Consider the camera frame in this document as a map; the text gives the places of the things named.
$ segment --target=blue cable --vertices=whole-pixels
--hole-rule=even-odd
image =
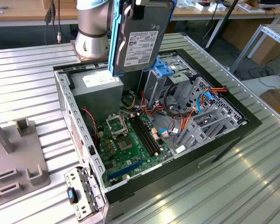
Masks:
[[[168,131],[168,129],[167,129],[167,128],[164,128],[164,129],[159,130],[159,134],[162,134],[162,133],[165,132],[165,131]]]
[[[202,113],[202,112],[201,112],[201,109],[200,109],[200,97],[201,97],[201,95],[203,95],[203,94],[205,94],[209,99],[213,99],[213,100],[216,101],[216,99],[213,98],[213,96],[210,94],[210,92],[202,92],[202,93],[200,93],[200,94],[198,95],[198,97],[197,97],[197,100],[196,100],[196,105],[197,105],[197,109],[198,109],[199,113]]]
[[[171,131],[171,130],[168,130],[167,128],[164,128],[164,129],[159,130],[159,134],[162,134],[162,133],[165,132],[165,131],[173,132],[173,131]]]

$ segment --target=connector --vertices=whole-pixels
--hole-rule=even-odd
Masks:
[[[152,133],[152,134],[157,134],[158,131],[157,131],[157,129],[155,129],[155,127],[153,127],[153,128],[151,129],[151,133]]]
[[[215,100],[211,99],[210,100],[210,106],[213,105],[215,103]]]
[[[60,32],[57,33],[57,41],[58,41],[58,43],[61,43],[61,33]]]
[[[134,92],[134,91],[129,90],[129,93],[130,93],[132,96],[135,96],[135,92]]]
[[[160,137],[157,134],[153,134],[153,138],[157,141]]]
[[[211,89],[210,86],[208,87],[208,89],[209,89],[210,94],[212,94],[212,93],[213,93],[213,90]]]
[[[189,81],[195,81],[198,77],[200,77],[200,75],[192,75],[192,76],[188,76],[185,72],[184,74],[189,78]]]
[[[168,138],[169,137],[169,133],[168,133],[168,131],[164,131],[164,132],[162,132],[162,137],[163,138]]]
[[[229,89],[228,89],[227,85],[225,85],[224,87],[225,87],[225,89],[229,92]]]

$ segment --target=ribbed metal surface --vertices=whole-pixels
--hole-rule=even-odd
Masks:
[[[264,25],[261,30],[280,43],[280,25]]]
[[[280,119],[195,42],[164,37],[161,50],[186,50],[262,122],[231,152],[115,223],[280,223]],[[52,66],[74,63],[70,44],[0,51],[0,123],[29,117],[51,184],[0,206],[0,223],[73,223],[63,174],[78,164],[59,110]]]

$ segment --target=hard drive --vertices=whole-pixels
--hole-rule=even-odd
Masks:
[[[144,15],[133,14],[133,2],[126,1],[118,35],[114,74],[151,68],[158,55],[173,8],[172,1],[150,1]]]

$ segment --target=motherboard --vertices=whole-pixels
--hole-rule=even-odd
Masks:
[[[168,161],[172,153],[147,115],[123,118],[118,115],[98,126],[99,154],[105,166],[103,181],[110,187],[122,180]],[[123,134],[114,136],[114,132]]]

